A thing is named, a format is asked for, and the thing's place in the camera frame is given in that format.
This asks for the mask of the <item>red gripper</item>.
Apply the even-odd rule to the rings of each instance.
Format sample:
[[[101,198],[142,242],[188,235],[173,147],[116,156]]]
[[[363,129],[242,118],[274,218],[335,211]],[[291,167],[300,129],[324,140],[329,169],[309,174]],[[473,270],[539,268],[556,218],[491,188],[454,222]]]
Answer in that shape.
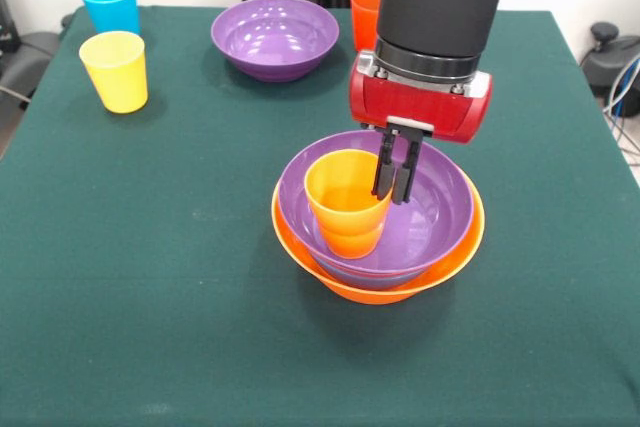
[[[408,149],[396,171],[392,202],[401,205],[410,201],[422,132],[439,140],[470,142],[488,111],[492,90],[493,78],[485,72],[476,72],[463,84],[435,84],[399,76],[384,69],[372,51],[359,52],[350,74],[351,115],[361,124],[384,129],[372,194],[383,200],[393,186],[392,153],[398,131],[387,127],[420,130],[399,132]]]

